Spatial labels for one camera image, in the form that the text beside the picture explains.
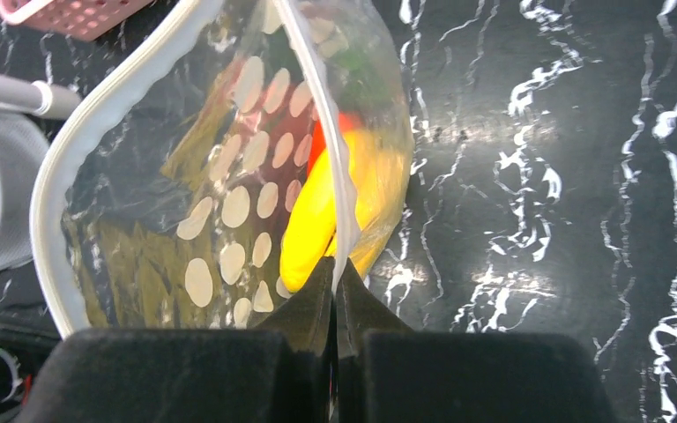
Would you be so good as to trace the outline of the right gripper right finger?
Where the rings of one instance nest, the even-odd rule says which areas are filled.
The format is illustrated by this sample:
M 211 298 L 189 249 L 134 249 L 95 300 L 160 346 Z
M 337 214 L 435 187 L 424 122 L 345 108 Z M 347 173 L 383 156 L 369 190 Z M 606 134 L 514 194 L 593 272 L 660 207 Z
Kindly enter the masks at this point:
M 343 422 L 613 422 L 587 352 L 543 333 L 414 330 L 351 263 L 334 299 Z

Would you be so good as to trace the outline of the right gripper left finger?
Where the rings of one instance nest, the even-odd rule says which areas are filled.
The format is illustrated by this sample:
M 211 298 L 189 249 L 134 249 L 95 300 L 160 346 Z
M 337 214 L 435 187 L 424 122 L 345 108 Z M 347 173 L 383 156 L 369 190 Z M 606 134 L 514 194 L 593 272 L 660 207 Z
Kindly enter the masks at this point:
M 331 280 L 305 286 L 247 330 L 88 329 L 38 374 L 23 422 L 326 422 Z

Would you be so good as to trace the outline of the yellow toy bananas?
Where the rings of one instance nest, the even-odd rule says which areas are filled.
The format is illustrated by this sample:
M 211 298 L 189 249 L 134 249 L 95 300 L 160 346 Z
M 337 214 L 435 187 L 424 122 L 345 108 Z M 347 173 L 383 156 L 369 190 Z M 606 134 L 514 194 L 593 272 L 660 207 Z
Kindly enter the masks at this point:
M 376 134 L 359 128 L 342 135 L 350 154 L 349 174 L 357 191 L 355 216 L 361 230 L 350 260 L 365 278 L 400 221 L 413 148 L 384 146 Z M 279 273 L 288 292 L 304 286 L 320 258 L 335 255 L 336 230 L 331 163 L 324 135 L 316 129 L 308 177 L 282 241 Z

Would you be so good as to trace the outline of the clear polka dot zip bag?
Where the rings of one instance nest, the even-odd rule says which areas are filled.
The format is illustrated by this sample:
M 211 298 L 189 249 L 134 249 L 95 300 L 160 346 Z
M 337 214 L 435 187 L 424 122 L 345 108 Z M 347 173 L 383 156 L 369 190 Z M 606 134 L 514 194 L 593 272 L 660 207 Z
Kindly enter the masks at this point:
M 356 128 L 414 149 L 401 63 L 372 2 L 177 3 L 41 165 L 30 234 L 59 334 L 244 328 L 273 312 L 292 295 L 279 259 L 316 129 L 335 283 L 361 238 L 342 135 Z

